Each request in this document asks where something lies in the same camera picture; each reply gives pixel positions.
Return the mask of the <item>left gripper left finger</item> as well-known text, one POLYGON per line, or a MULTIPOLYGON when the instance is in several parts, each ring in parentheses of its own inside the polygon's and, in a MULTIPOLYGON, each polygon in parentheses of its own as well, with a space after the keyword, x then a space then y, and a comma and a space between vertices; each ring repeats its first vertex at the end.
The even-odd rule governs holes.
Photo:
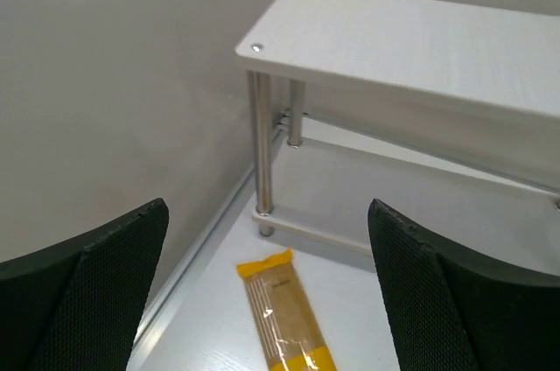
POLYGON ((124 370, 168 225, 168 206, 154 199, 2 262, 1 368, 124 370))

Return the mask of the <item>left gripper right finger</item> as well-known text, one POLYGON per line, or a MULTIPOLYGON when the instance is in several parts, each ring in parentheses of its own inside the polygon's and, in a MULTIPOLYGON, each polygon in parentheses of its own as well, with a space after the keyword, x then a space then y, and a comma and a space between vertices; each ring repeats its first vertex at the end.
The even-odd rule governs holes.
POLYGON ((559 278, 494 259, 379 199, 369 240, 402 370, 557 370, 559 278))

